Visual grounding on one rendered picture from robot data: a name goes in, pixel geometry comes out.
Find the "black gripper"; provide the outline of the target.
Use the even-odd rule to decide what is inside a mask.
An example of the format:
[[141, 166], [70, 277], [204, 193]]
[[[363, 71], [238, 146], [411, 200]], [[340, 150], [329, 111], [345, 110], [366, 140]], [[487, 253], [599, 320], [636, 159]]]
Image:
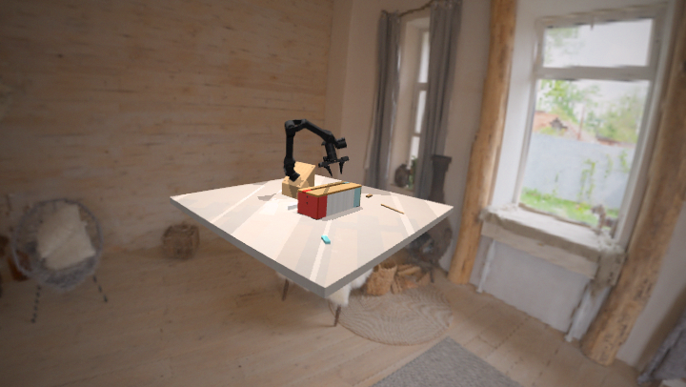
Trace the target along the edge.
[[[328, 156], [328, 160], [329, 160], [329, 161], [328, 161], [328, 162], [325, 162], [325, 161], [319, 162], [319, 163], [318, 163], [318, 167], [319, 167], [319, 168], [320, 168], [320, 167], [326, 168], [326, 169], [328, 170], [328, 172], [330, 173], [330, 175], [333, 176], [329, 164], [339, 162], [340, 172], [341, 172], [341, 174], [342, 174], [343, 164], [345, 163], [344, 161], [348, 161], [348, 160], [349, 160], [349, 157], [348, 157], [348, 156], [344, 156], [344, 157], [341, 157], [340, 159], [337, 159], [336, 151], [335, 151], [335, 150], [327, 151], [326, 153], [327, 153], [327, 156]], [[336, 160], [336, 161], [335, 161], [335, 160]], [[332, 162], [330, 162], [330, 161], [332, 161]]]

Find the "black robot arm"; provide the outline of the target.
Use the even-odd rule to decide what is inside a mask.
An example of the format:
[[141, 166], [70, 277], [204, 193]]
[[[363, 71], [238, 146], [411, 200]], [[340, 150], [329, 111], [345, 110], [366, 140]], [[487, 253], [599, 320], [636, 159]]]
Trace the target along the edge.
[[284, 171], [286, 176], [289, 176], [289, 179], [292, 182], [294, 182], [300, 175], [294, 170], [296, 160], [293, 156], [293, 138], [295, 136], [295, 132], [299, 132], [305, 128], [317, 134], [325, 141], [323, 141], [321, 145], [325, 145], [326, 152], [335, 150], [335, 148], [341, 149], [347, 147], [347, 143], [344, 137], [340, 139], [335, 139], [335, 137], [330, 131], [320, 129], [319, 127], [315, 126], [314, 123], [309, 122], [307, 119], [288, 120], [285, 123], [286, 157], [284, 159]]

